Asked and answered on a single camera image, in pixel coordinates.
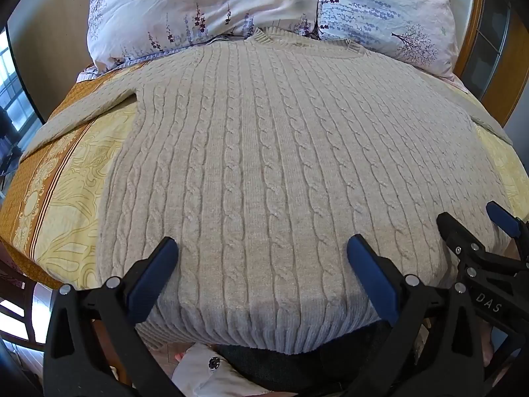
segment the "white fabric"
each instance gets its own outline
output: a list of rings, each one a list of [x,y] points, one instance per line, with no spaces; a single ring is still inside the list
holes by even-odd
[[[91,0],[88,50],[100,72],[126,60],[204,43],[219,34],[250,36],[279,26],[314,29],[318,0]]]
[[[434,75],[451,77],[458,48],[449,0],[320,0],[323,40],[350,38]]]
[[[221,361],[209,368],[211,358]],[[244,397],[268,392],[242,377],[223,357],[201,343],[189,348],[171,379],[186,397]]]

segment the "cable knit pattern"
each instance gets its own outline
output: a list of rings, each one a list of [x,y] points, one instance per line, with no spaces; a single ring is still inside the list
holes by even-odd
[[[29,153],[136,94],[100,203],[100,282],[171,236],[178,267],[137,325],[149,346],[300,353],[376,318],[347,263],[353,234],[428,284],[453,278],[441,212],[493,252],[506,246],[485,205],[509,202],[471,124],[486,117],[432,85],[348,41],[269,28],[105,83]]]

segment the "pillow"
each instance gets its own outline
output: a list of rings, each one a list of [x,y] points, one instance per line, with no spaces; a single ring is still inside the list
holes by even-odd
[[[317,5],[318,0],[91,0],[88,50],[104,72],[220,34],[247,37],[256,27],[309,34]]]
[[[350,38],[437,76],[458,57],[449,0],[320,0],[318,25],[322,40]]]

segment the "person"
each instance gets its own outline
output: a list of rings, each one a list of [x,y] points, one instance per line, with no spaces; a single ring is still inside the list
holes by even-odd
[[[323,395],[339,395],[341,390],[334,384],[338,382],[345,388],[354,380],[390,331],[387,322],[377,321],[316,351],[299,355],[195,343],[175,355],[178,366],[172,381],[186,397],[290,397],[310,389],[325,392],[324,386],[329,386],[329,391]],[[479,319],[479,331],[486,367],[494,354],[492,326]],[[413,362],[413,358],[408,360],[405,369],[411,368]],[[505,372],[506,368],[498,374],[494,385]]]

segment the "blue gripper pad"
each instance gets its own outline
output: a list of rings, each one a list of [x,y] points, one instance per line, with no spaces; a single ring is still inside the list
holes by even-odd
[[[377,255],[362,238],[351,237],[347,243],[347,259],[381,319],[392,326],[398,320],[397,293],[375,260]]]
[[[166,238],[151,254],[152,262],[143,271],[136,285],[130,291],[126,304],[129,309],[127,318],[131,324],[144,322],[156,303],[163,286],[175,270],[178,262],[178,245],[173,239]]]
[[[507,210],[495,201],[489,201],[486,209],[490,220],[505,231],[507,236],[512,238],[520,237],[521,233],[518,220],[507,212]]]

